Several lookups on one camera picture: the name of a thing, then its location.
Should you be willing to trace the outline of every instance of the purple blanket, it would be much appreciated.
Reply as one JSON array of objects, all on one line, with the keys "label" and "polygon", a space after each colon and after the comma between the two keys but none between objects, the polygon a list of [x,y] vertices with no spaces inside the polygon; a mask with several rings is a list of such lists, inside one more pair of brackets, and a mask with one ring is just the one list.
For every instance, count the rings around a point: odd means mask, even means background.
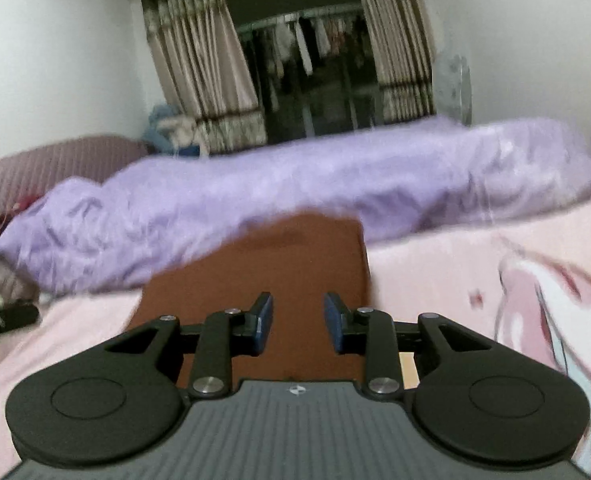
[{"label": "purple blanket", "polygon": [[110,290],[305,209],[356,216],[369,243],[590,196],[591,157],[565,124],[434,118],[210,160],[149,157],[103,185],[71,178],[12,222],[0,254],[44,290]]}]

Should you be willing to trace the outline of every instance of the logo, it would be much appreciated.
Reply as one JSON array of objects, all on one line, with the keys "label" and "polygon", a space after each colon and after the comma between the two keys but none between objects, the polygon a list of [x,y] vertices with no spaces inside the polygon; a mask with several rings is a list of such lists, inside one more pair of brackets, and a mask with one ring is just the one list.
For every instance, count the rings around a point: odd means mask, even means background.
[{"label": "logo", "polygon": [[289,393],[294,394],[295,396],[301,396],[306,394],[306,388],[297,384],[296,386],[291,386],[289,388]]}]

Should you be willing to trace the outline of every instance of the cartoon print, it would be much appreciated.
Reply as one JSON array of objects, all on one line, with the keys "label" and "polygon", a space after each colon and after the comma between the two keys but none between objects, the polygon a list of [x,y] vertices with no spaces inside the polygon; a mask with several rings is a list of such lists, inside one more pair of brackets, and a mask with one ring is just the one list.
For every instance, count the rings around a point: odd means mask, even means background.
[{"label": "cartoon print", "polygon": [[[496,340],[567,374],[591,404],[591,276],[524,250],[506,258],[499,273]],[[591,423],[573,460],[591,475]]]}]

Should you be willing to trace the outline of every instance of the pile of clothes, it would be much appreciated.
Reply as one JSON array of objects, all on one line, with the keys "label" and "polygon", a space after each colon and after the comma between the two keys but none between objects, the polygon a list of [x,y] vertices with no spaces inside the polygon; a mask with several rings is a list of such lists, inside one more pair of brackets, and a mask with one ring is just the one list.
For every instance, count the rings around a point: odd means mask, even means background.
[{"label": "pile of clothes", "polygon": [[172,105],[156,105],[149,115],[149,127],[143,136],[157,153],[179,156],[208,156],[209,147],[203,128]]}]

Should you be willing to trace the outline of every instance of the blue cloth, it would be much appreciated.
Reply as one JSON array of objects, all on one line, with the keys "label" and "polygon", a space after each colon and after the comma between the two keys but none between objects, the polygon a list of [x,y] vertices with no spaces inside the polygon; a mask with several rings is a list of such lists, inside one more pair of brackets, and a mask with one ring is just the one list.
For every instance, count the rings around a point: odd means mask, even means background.
[{"label": "blue cloth", "polygon": [[146,132],[144,133],[144,142],[147,142],[150,145],[152,145],[159,153],[163,153],[165,155],[173,155],[173,153],[175,153],[175,148],[173,147],[172,142],[165,136],[165,134],[168,133],[169,130],[159,128],[158,122],[162,119],[175,117],[179,114],[180,110],[178,109],[178,107],[172,105],[154,106],[154,109],[149,114],[149,127],[146,129]]},{"label": "blue cloth", "polygon": [[179,156],[200,156],[200,147],[197,144],[191,144],[186,148],[178,150]]}]

